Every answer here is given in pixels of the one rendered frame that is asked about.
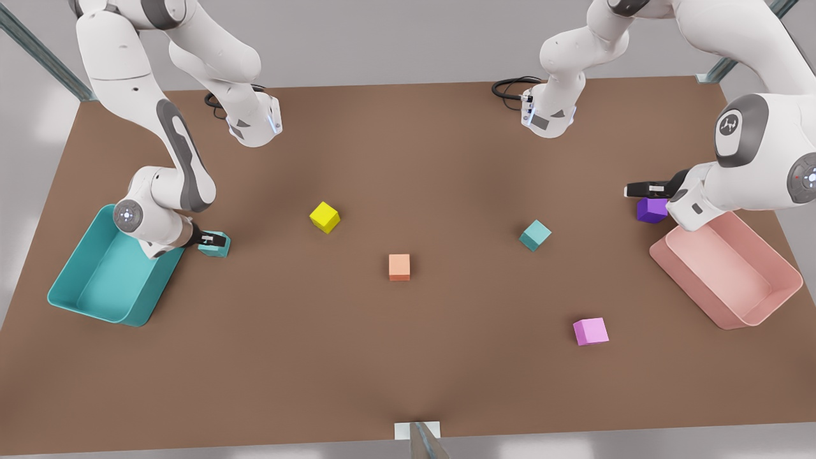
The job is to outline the teal blue cube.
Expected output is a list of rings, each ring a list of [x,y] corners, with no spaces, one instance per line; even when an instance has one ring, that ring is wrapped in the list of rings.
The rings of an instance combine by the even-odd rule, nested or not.
[[[219,231],[208,231],[212,233],[220,233],[228,238],[226,247],[214,247],[214,246],[201,246],[198,245],[197,248],[201,253],[204,253],[211,258],[226,258],[228,255],[228,250],[230,249],[231,239],[225,233]]]
[[[551,230],[539,220],[534,220],[520,235],[519,241],[531,252],[535,252],[551,235]]]

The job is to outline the teal rectangular bin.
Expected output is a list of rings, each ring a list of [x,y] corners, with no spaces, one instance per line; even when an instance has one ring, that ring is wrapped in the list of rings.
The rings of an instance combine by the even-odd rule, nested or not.
[[[120,232],[113,204],[99,210],[47,294],[64,310],[115,324],[143,326],[157,305],[184,248],[149,259]]]

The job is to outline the yellow cube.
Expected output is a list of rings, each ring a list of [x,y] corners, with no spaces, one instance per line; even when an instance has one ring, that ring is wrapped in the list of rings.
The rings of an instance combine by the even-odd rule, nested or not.
[[[332,232],[340,221],[339,212],[325,201],[321,201],[309,217],[312,223],[324,233]]]

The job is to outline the pink rectangular bin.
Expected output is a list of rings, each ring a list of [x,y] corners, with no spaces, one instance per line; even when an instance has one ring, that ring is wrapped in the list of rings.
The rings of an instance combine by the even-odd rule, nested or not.
[[[757,326],[803,286],[801,274],[734,212],[677,226],[651,258],[723,330]]]

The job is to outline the purple cube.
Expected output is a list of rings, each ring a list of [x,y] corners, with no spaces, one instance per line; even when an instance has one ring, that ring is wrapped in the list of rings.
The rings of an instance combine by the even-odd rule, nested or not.
[[[669,215],[667,202],[665,198],[641,198],[636,204],[636,220],[650,224],[663,221]]]

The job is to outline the silver frame post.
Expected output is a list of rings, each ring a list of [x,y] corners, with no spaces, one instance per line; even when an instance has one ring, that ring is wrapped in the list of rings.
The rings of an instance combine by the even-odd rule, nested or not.
[[[729,72],[739,63],[751,65],[761,50],[771,47],[772,38],[761,38],[762,32],[777,30],[784,34],[781,26],[784,15],[787,14],[799,0],[772,0],[768,9],[763,8],[764,0],[759,0],[756,8],[749,8],[745,13],[737,13],[734,20],[718,23],[717,38],[722,43],[716,43],[708,52],[720,56],[720,60],[707,73],[696,75],[700,84],[719,84]]]
[[[94,91],[84,84],[52,53],[3,3],[0,2],[0,29],[79,101],[97,101]]]
[[[411,459],[451,459],[439,441],[439,421],[395,423],[394,434],[396,441],[410,441]]]

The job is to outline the pink cube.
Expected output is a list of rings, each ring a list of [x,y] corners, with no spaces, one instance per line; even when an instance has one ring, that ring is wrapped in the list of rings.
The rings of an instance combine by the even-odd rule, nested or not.
[[[603,317],[581,319],[573,324],[573,329],[579,346],[609,342],[608,331]]]

